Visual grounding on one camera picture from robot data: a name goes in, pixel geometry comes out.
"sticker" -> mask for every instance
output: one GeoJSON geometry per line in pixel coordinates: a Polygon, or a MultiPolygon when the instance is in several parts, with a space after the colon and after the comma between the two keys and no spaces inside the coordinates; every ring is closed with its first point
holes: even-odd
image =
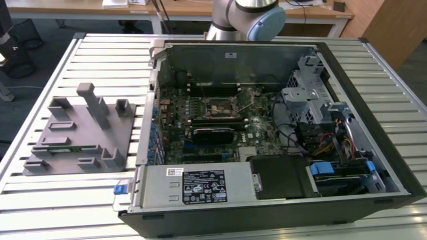
{"type": "Polygon", "coordinates": [[[226,52],[226,58],[227,59],[237,59],[238,53],[237,52],[226,52]]]}
{"type": "Polygon", "coordinates": [[[53,149],[49,150],[51,153],[71,153],[73,151],[70,149],[53,149]]]}
{"type": "Polygon", "coordinates": [[[183,176],[185,168],[167,168],[166,175],[167,176],[183,176]]]}
{"type": "Polygon", "coordinates": [[[227,202],[225,170],[185,171],[182,172],[182,182],[182,202],[185,204],[227,202]]]}
{"type": "Polygon", "coordinates": [[[149,14],[149,11],[130,11],[131,14],[149,14]]]}

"trash bin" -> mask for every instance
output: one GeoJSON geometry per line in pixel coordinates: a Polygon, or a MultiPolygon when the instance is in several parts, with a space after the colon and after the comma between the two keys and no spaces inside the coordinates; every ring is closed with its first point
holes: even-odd
{"type": "Polygon", "coordinates": [[[5,44],[0,44],[0,54],[6,61],[0,63],[0,71],[13,79],[21,79],[37,71],[37,66],[29,56],[23,45],[11,37],[5,44]]]}
{"type": "Polygon", "coordinates": [[[14,24],[14,27],[9,34],[13,38],[15,38],[17,42],[29,50],[37,49],[43,45],[42,37],[31,19],[14,24]]]}

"power supply label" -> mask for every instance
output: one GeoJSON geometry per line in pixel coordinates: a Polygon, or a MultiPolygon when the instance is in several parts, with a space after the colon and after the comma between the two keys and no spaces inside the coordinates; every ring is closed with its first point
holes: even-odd
{"type": "Polygon", "coordinates": [[[182,202],[185,204],[227,202],[225,170],[185,171],[182,182],[182,202]]]}

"circuit board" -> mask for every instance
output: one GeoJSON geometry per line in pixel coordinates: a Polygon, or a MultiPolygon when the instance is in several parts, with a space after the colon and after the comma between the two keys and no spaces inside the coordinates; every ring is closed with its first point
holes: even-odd
{"type": "Polygon", "coordinates": [[[285,153],[269,114],[273,93],[262,92],[257,86],[246,86],[242,87],[235,98],[203,97],[191,96],[186,89],[170,87],[162,88],[161,95],[166,164],[241,162],[241,147],[255,147],[259,155],[285,153]],[[217,118],[233,119],[233,115],[242,121],[217,121],[217,118]],[[203,122],[203,127],[198,126],[198,120],[203,122]],[[201,145],[194,143],[195,129],[230,126],[237,130],[233,133],[230,144],[201,145]]]}

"gray floor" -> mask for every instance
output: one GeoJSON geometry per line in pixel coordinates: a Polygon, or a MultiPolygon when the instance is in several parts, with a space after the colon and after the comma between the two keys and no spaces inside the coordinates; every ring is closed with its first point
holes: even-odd
{"type": "MultiPolygon", "coordinates": [[[[0,72],[0,80],[7,87],[38,86],[43,87],[51,77],[67,46],[77,32],[121,34],[122,27],[115,20],[67,20],[66,28],[58,28],[54,20],[35,19],[45,45],[30,51],[38,71],[23,79],[10,79],[0,72]]],[[[145,33],[153,34],[151,23],[139,21],[137,26],[145,33]]],[[[175,28],[177,34],[202,34],[209,27],[207,23],[182,22],[175,28]]],[[[421,44],[407,59],[398,73],[414,89],[425,103],[427,103],[427,44],[421,44]]],[[[0,140],[13,141],[27,115],[34,107],[41,89],[13,88],[15,101],[5,103],[0,100],[0,140]]],[[[7,144],[0,143],[0,159],[9,150],[7,144]]]]}

